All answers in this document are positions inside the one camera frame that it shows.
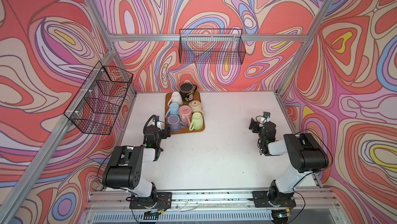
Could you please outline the brown wooden tray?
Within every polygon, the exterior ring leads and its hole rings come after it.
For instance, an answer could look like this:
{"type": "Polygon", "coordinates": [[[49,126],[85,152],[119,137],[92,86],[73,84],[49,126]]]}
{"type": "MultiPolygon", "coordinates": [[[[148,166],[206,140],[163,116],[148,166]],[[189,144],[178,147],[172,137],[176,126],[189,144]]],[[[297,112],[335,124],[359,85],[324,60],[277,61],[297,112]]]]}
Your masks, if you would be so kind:
{"type": "Polygon", "coordinates": [[[199,92],[193,94],[189,103],[183,103],[178,108],[176,92],[168,93],[165,97],[165,123],[172,135],[198,133],[205,129],[203,107],[199,92]]]}

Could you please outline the light blue mug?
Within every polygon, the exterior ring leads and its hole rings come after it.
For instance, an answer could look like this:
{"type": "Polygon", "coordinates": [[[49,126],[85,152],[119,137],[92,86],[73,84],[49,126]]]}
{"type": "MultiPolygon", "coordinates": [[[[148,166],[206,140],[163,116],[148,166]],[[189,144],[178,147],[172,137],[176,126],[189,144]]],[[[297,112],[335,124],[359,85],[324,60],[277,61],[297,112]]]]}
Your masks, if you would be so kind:
{"type": "Polygon", "coordinates": [[[165,118],[168,118],[171,115],[179,115],[179,104],[178,103],[171,103],[169,106],[168,111],[165,114],[165,118]]]}

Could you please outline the white mug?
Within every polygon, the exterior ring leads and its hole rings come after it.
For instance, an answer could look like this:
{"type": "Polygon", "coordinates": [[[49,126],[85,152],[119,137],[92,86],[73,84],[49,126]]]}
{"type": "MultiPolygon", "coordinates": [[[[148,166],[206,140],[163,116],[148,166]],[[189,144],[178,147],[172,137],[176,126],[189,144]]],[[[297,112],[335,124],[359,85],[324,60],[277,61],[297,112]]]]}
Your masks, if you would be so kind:
{"type": "Polygon", "coordinates": [[[170,106],[172,103],[177,103],[179,106],[183,105],[183,99],[179,92],[173,92],[167,105],[170,106]]]}

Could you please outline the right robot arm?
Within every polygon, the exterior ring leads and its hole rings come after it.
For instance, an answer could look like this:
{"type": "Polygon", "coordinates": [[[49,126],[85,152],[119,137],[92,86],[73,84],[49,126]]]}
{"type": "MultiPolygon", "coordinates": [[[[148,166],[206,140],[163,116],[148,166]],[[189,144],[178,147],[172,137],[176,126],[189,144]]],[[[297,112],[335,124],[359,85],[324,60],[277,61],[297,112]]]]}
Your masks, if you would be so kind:
{"type": "Polygon", "coordinates": [[[310,133],[285,134],[276,140],[276,124],[262,117],[251,119],[249,129],[258,134],[260,154],[265,156],[288,155],[289,166],[283,174],[273,180],[269,190],[255,191],[252,201],[255,207],[294,208],[295,188],[306,176],[318,173],[330,165],[329,157],[310,133]]]}

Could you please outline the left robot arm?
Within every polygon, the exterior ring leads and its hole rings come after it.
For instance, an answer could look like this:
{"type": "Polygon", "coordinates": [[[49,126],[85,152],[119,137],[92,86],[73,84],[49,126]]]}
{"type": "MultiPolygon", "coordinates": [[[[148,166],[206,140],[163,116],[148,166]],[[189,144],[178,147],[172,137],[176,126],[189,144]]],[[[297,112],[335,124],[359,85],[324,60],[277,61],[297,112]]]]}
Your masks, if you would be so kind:
{"type": "Polygon", "coordinates": [[[155,183],[143,178],[143,164],[156,162],[163,149],[161,141],[171,136],[168,127],[152,115],[143,128],[143,143],[139,146],[117,146],[110,155],[102,176],[106,188],[125,190],[130,194],[127,201],[132,209],[168,209],[171,206],[171,193],[164,196],[157,193],[155,183]]]}

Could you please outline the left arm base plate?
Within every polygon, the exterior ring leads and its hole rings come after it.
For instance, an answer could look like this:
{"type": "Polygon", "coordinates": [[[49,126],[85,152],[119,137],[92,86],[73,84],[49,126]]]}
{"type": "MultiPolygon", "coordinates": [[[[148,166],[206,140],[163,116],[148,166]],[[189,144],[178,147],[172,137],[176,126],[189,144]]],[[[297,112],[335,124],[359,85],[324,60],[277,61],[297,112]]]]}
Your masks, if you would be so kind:
{"type": "Polygon", "coordinates": [[[129,207],[132,210],[167,210],[172,205],[172,193],[152,193],[152,195],[147,198],[139,198],[135,195],[131,195],[126,198],[126,201],[130,203],[129,207]]]}

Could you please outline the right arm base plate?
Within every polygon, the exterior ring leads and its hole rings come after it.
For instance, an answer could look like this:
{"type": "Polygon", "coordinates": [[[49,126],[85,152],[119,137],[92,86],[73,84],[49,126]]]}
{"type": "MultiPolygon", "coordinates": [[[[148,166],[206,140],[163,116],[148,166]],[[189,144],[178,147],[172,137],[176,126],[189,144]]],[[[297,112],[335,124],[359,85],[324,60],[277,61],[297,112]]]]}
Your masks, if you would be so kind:
{"type": "Polygon", "coordinates": [[[296,206],[293,194],[284,194],[274,191],[253,191],[252,199],[255,207],[294,208],[296,206]]]}

